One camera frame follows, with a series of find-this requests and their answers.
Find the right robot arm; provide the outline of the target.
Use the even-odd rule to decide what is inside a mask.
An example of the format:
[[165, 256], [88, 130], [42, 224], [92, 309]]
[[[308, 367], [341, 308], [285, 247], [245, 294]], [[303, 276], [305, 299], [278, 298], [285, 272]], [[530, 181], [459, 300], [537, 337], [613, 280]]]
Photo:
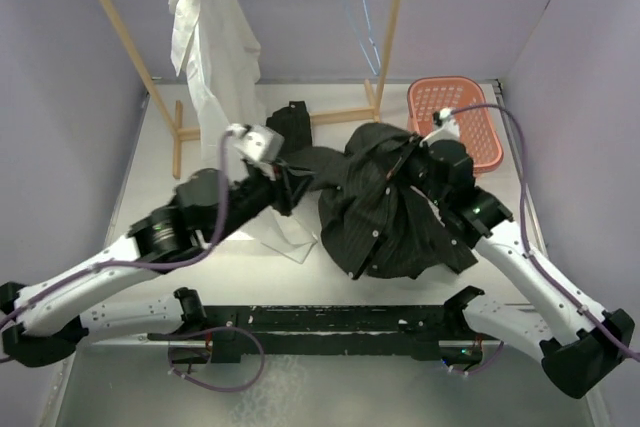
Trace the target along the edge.
[[435, 205], [454, 245], [475, 250], [535, 309], [524, 313], [467, 288], [444, 316], [452, 336], [476, 332], [507, 343], [537, 361], [573, 399], [583, 398], [632, 357], [632, 317], [623, 309], [607, 310], [529, 243], [512, 212], [477, 186], [473, 161], [461, 142], [413, 136], [398, 173]]

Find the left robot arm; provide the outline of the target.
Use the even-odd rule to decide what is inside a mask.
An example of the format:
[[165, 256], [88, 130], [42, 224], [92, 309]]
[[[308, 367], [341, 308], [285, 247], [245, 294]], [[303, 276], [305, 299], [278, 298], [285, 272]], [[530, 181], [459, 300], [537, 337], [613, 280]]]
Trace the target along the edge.
[[195, 172], [170, 201], [134, 223], [93, 257], [33, 285], [1, 287], [2, 362], [38, 368], [64, 360], [81, 343], [149, 333], [194, 339], [206, 313], [197, 292], [179, 288], [150, 301], [108, 298], [204, 258], [263, 210], [288, 216], [314, 179], [311, 171], [276, 161], [250, 167], [231, 183], [217, 169]]

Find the black striped shirt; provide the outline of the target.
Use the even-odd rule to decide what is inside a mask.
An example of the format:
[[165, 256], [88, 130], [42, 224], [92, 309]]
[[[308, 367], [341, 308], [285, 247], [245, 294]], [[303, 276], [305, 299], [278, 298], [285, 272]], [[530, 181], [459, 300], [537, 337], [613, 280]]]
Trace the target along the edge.
[[437, 265], [460, 274], [476, 264], [426, 198], [387, 175], [409, 141], [408, 131], [369, 122], [354, 130], [343, 150], [315, 146], [303, 102], [275, 111], [266, 125], [284, 138], [281, 158], [314, 173], [309, 189], [319, 195], [322, 245], [352, 279], [415, 279]]

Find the white shirt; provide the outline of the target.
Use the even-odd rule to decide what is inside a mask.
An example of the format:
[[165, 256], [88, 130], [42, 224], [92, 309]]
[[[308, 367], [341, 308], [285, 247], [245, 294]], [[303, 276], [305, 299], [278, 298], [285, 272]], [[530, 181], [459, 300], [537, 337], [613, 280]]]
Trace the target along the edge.
[[272, 178], [268, 165], [252, 164], [220, 142], [231, 124], [266, 126], [267, 111], [256, 94], [261, 46], [238, 0], [169, 0], [174, 16], [171, 61], [186, 76], [200, 128], [202, 161], [225, 165], [240, 181], [250, 173]]

